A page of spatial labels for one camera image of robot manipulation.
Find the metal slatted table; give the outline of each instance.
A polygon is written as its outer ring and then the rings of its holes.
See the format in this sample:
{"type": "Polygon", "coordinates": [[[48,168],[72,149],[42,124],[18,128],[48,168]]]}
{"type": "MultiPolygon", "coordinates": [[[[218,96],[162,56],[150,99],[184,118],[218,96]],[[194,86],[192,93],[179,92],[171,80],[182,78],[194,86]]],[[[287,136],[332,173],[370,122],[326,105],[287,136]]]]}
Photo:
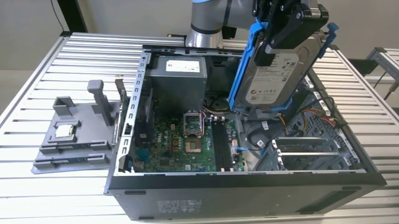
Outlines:
{"type": "Polygon", "coordinates": [[[367,56],[399,82],[399,49],[375,48],[367,56]]]}
{"type": "MultiPolygon", "coordinates": [[[[59,38],[0,116],[0,223],[132,223],[115,198],[103,195],[107,170],[34,175],[31,166],[56,96],[94,102],[87,82],[102,79],[108,99],[118,100],[114,78],[123,75],[132,90],[143,44],[183,46],[184,42],[182,38],[80,33],[59,38]]],[[[227,41],[226,48],[243,49],[244,44],[227,41]]],[[[327,51],[314,70],[389,185],[323,216],[212,219],[207,223],[399,222],[399,117],[339,50],[327,51]]]]}

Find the open computer tower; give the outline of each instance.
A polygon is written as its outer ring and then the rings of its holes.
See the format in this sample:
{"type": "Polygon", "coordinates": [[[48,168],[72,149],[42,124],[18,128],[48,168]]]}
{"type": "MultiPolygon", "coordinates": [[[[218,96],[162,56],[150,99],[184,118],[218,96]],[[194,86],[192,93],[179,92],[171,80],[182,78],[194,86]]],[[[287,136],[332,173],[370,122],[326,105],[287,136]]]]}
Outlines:
{"type": "Polygon", "coordinates": [[[240,56],[144,46],[106,187],[132,220],[326,213],[386,184],[312,70],[287,110],[228,110],[240,56]]]}

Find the motherboard chip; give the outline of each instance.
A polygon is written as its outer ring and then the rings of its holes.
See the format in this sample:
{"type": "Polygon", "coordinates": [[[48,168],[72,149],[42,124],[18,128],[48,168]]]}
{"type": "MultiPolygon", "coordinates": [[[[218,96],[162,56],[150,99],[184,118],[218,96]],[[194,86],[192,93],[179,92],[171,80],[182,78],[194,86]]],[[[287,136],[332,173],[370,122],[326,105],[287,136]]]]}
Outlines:
{"type": "Polygon", "coordinates": [[[202,152],[202,139],[186,138],[184,149],[186,149],[187,153],[200,153],[202,152]]]}
{"type": "Polygon", "coordinates": [[[160,160],[160,166],[168,166],[171,164],[171,161],[167,159],[160,160]]]}
{"type": "Polygon", "coordinates": [[[136,161],[134,167],[135,169],[144,170],[144,161],[136,161]]]}

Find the motherboard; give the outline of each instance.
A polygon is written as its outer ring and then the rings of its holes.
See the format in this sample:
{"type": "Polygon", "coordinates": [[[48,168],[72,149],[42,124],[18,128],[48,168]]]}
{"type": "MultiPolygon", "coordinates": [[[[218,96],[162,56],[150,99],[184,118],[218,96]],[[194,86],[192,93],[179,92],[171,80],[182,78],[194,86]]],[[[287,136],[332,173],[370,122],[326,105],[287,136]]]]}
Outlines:
{"type": "Polygon", "coordinates": [[[243,171],[244,163],[242,154],[234,150],[238,145],[238,131],[234,120],[223,122],[226,139],[223,141],[228,146],[227,150],[215,148],[212,118],[200,118],[200,125],[196,125],[195,118],[155,119],[154,140],[150,148],[139,148],[134,162],[136,172],[216,172],[219,154],[215,149],[228,153],[227,160],[231,163],[232,171],[243,171]],[[186,135],[184,130],[198,130],[203,135],[186,135]]]}

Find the hard drive label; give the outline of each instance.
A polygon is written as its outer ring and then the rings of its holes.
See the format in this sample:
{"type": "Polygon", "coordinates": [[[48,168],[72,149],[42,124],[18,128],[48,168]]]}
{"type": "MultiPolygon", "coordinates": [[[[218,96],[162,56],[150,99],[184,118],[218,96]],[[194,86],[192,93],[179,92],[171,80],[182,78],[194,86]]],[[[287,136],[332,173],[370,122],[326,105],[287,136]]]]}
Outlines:
{"type": "Polygon", "coordinates": [[[278,54],[270,66],[258,67],[246,96],[252,104],[272,104],[296,67],[296,54],[278,54]]]}

